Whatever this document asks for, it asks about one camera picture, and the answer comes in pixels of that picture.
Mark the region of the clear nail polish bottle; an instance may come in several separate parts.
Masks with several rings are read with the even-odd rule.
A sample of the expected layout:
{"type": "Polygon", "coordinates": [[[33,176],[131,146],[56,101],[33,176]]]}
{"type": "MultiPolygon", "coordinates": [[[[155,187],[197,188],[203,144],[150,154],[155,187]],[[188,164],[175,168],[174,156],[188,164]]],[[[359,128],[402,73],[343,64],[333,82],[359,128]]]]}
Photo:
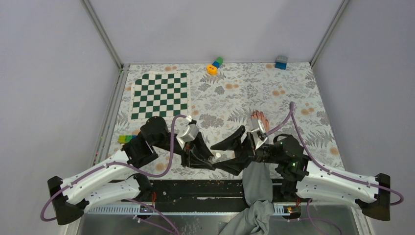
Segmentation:
{"type": "Polygon", "coordinates": [[[218,162],[218,158],[217,157],[215,157],[215,156],[211,156],[211,157],[209,157],[209,159],[208,159],[208,162],[210,163],[210,164],[215,164],[215,163],[217,163],[218,162]]]}

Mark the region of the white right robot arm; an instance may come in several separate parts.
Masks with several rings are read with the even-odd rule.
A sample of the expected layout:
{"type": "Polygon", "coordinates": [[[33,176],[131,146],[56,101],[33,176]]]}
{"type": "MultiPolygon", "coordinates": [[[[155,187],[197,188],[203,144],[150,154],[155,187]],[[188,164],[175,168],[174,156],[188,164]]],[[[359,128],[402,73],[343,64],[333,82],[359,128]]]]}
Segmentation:
{"type": "Polygon", "coordinates": [[[285,201],[336,202],[358,208],[376,220],[391,219],[389,175],[365,176],[324,166],[304,154],[304,147],[293,135],[277,135],[270,144],[261,132],[246,133],[245,127],[240,126],[211,149],[234,152],[233,159],[214,164],[215,168],[233,175],[253,162],[276,164],[275,171],[282,181],[280,190],[274,194],[285,201]]]}

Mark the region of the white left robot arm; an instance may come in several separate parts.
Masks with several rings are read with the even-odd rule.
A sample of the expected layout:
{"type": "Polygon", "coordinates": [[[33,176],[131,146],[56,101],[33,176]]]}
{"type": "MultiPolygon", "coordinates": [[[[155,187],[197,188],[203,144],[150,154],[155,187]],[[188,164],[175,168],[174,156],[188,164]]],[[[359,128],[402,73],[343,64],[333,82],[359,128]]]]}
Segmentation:
{"type": "Polygon", "coordinates": [[[196,123],[191,116],[178,114],[168,127],[164,118],[150,117],[140,133],[111,157],[72,177],[50,178],[47,182],[50,198],[41,210],[41,220],[67,225],[99,202],[123,200],[127,195],[146,201],[152,194],[148,178],[165,176],[175,154],[185,167],[214,170],[211,159],[215,155],[208,149],[196,123]],[[155,147],[170,154],[167,168],[159,174],[141,170],[158,158],[155,147]]]}

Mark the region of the grey sleeved forearm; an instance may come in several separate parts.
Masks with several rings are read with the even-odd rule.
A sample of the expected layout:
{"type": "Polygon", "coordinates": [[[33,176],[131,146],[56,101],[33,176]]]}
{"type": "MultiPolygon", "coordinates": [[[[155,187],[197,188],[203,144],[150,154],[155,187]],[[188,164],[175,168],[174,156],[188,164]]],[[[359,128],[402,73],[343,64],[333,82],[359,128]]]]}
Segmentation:
{"type": "Polygon", "coordinates": [[[232,218],[219,234],[267,235],[270,216],[275,212],[269,164],[250,163],[243,170],[242,184],[248,207],[232,218]]]}

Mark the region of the person's hand with painted nails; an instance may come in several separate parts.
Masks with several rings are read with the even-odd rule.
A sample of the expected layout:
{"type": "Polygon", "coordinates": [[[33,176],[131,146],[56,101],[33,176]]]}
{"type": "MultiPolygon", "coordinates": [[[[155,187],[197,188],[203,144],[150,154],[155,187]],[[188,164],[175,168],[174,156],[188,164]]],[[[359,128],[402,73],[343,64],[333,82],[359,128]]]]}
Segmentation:
{"type": "Polygon", "coordinates": [[[251,120],[254,120],[254,119],[258,119],[258,120],[260,120],[262,122],[262,124],[263,124],[266,132],[270,131],[269,121],[265,117],[265,115],[264,115],[264,113],[262,111],[254,110],[252,112],[252,115],[251,115],[251,120]]]}

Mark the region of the floral tablecloth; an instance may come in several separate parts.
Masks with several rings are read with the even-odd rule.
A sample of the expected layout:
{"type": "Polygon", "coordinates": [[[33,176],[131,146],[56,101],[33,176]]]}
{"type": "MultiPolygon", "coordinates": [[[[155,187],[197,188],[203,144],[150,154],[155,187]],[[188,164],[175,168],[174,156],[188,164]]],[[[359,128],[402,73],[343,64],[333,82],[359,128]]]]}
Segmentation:
{"type": "Polygon", "coordinates": [[[239,126],[250,126],[253,111],[262,112],[271,127],[286,117],[295,103],[297,124],[288,121],[281,134],[301,133],[312,156],[323,164],[343,169],[330,122],[309,63],[289,63],[285,70],[273,63],[227,63],[218,73],[207,73],[205,64],[131,65],[117,114],[108,155],[117,152],[121,135],[136,135],[140,123],[130,123],[131,88],[148,72],[188,71],[191,115],[197,120],[208,146],[232,134],[239,126]]]}

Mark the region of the green white chessboard mat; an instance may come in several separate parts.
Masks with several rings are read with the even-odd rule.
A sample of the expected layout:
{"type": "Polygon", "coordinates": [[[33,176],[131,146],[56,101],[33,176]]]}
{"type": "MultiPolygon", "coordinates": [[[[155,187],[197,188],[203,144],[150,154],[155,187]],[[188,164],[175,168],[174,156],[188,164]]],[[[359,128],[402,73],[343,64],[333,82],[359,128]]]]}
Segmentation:
{"type": "Polygon", "coordinates": [[[169,119],[190,113],[191,83],[188,71],[150,71],[131,85],[130,123],[145,121],[154,116],[169,119]]]}

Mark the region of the blue yellow toy car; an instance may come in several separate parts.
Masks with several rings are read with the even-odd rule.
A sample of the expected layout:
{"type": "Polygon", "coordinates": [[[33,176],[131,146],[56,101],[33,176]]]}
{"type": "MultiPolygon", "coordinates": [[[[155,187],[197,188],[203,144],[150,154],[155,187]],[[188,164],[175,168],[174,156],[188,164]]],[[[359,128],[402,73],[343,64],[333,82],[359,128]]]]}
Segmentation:
{"type": "Polygon", "coordinates": [[[120,144],[126,144],[135,137],[136,137],[136,135],[120,135],[118,137],[117,142],[120,143],[120,144]]]}

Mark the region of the yellow blue green toy blocks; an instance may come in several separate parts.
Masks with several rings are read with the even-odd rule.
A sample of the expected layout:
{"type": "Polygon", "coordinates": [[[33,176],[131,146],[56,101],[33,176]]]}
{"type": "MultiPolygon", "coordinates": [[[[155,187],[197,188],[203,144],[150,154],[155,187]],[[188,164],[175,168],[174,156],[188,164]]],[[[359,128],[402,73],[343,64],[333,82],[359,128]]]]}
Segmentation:
{"type": "Polygon", "coordinates": [[[217,57],[212,64],[206,67],[207,73],[210,75],[216,75],[222,63],[223,63],[223,58],[217,57]]]}

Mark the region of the blue grey toy block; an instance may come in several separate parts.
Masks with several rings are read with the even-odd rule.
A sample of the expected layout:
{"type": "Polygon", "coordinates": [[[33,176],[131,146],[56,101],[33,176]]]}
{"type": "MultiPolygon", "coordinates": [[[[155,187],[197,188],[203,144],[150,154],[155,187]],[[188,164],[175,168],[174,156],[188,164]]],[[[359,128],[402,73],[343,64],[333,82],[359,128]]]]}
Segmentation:
{"type": "Polygon", "coordinates": [[[276,61],[275,61],[275,68],[280,69],[280,70],[286,70],[287,63],[288,63],[288,57],[279,55],[277,56],[276,61]]]}

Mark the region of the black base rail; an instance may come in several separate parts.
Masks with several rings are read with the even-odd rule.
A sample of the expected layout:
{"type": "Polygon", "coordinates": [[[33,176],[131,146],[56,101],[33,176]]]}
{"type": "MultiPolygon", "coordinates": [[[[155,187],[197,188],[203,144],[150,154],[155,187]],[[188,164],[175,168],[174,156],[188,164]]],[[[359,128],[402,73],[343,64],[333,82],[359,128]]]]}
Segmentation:
{"type": "Polygon", "coordinates": [[[248,207],[241,180],[150,180],[134,200],[161,212],[240,212],[248,207]]]}

